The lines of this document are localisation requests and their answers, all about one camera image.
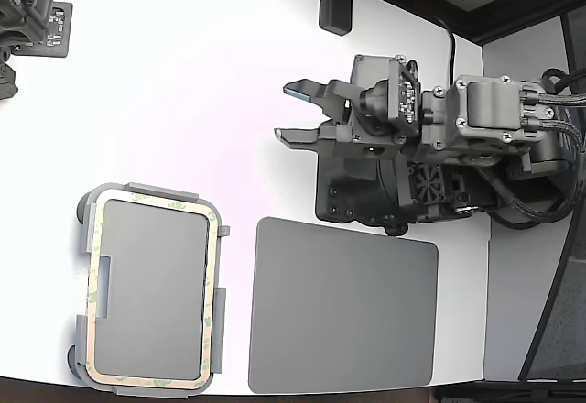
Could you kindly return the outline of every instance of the screw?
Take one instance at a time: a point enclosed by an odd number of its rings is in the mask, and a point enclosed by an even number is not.
[[[446,89],[438,86],[435,89],[433,89],[433,95],[436,98],[443,98],[446,95]]]

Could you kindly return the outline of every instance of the robotic arm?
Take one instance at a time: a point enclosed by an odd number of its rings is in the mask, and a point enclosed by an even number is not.
[[[422,92],[415,61],[359,55],[350,83],[302,80],[285,93],[329,118],[312,130],[276,130],[289,148],[318,153],[323,221],[399,236],[412,223],[490,212],[523,229],[563,219],[582,195],[586,149],[566,107],[586,105],[586,96],[552,94],[548,78],[464,75],[448,90]],[[532,202],[551,207],[538,212]],[[526,221],[503,218],[506,207]]]
[[[13,97],[16,74],[6,64],[16,55],[67,56],[71,5],[54,0],[0,0],[0,99]]]

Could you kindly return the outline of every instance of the white tabletop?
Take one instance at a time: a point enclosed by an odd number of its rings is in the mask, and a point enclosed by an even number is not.
[[[404,53],[425,88],[445,85],[445,32],[379,0],[354,0],[344,38],[319,29],[319,0],[60,1],[74,3],[70,56],[11,59],[20,93],[0,104],[0,376],[80,384],[66,363],[88,275],[75,208],[99,184],[135,181],[197,192],[232,226],[223,374],[207,392],[249,394],[256,224],[319,223],[317,158],[273,128],[324,117],[283,85],[348,80],[358,53]],[[457,71],[482,74],[481,48],[459,39]],[[432,384],[482,378],[489,235],[483,215],[409,234],[439,247]]]

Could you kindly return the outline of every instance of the gray wall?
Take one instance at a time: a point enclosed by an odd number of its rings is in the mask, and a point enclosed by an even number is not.
[[[486,76],[538,78],[552,67],[568,71],[561,20],[554,18],[488,44]],[[570,219],[518,232],[493,224],[489,254],[484,378],[517,380],[533,340]]]

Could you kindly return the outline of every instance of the black cable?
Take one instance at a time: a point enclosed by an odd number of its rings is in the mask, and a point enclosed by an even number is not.
[[[559,80],[561,80],[562,78],[568,76],[568,73],[560,69],[547,69],[541,76],[543,76],[544,78],[548,78],[549,80],[551,78],[558,78]]]
[[[451,31],[450,27],[446,24],[445,21],[443,21],[441,18],[437,16],[435,17],[435,19],[438,23],[441,24],[441,26],[444,29],[446,29],[448,35],[450,35],[450,83],[448,84],[448,87],[451,87],[451,85],[454,84],[454,74],[456,65],[456,37],[454,36],[454,33]]]
[[[564,107],[586,106],[586,94],[571,94],[570,96],[557,96],[556,94],[540,94],[538,102],[544,105],[558,105]]]
[[[568,73],[566,73],[565,71],[563,71],[561,69],[553,68],[553,69],[547,69],[543,73],[542,76],[544,78],[548,78],[549,80],[551,78],[558,78],[559,79],[559,81],[556,82],[556,84],[555,84],[556,94],[558,94],[558,93],[562,92],[566,87],[571,86],[575,81],[577,81],[581,77],[582,73],[586,75],[586,69],[583,69],[582,71],[574,71],[571,75],[568,75]],[[555,212],[557,209],[559,209],[559,207],[564,202],[564,200],[565,199],[563,196],[557,198],[553,202],[553,204],[549,207],[549,209],[547,210],[547,213]],[[500,224],[503,227],[506,227],[507,229],[512,229],[514,231],[526,231],[526,230],[533,229],[534,227],[537,227],[540,225],[540,223],[534,222],[532,220],[529,220],[527,222],[522,222],[522,223],[511,222],[510,220],[505,219],[498,212],[489,212],[488,215],[496,223]]]
[[[549,206],[549,209],[546,212],[555,212],[557,209],[559,209],[564,200],[564,197],[557,198],[553,204]],[[531,220],[523,223],[511,222],[510,220],[505,219],[498,212],[489,212],[488,216],[491,217],[495,222],[499,223],[501,226],[506,227],[507,229],[512,229],[514,231],[526,231],[540,225],[540,223]]]
[[[566,75],[563,78],[559,78],[559,81],[556,82],[556,94],[562,93],[566,88],[574,85],[576,82],[586,79],[586,69],[579,69],[577,71],[573,71],[569,75]]]
[[[563,121],[539,121],[539,129],[543,131],[556,131],[567,135],[574,143],[577,172],[581,173],[580,155],[586,154],[586,146],[582,139],[581,132],[574,125]],[[572,213],[576,203],[580,200],[584,184],[580,179],[576,179],[572,193],[568,199],[554,212],[538,212],[531,209],[523,203],[507,186],[506,184],[493,172],[492,169],[477,169],[480,175],[485,179],[494,190],[505,200],[506,204],[521,212],[529,220],[536,223],[555,223],[563,220]]]

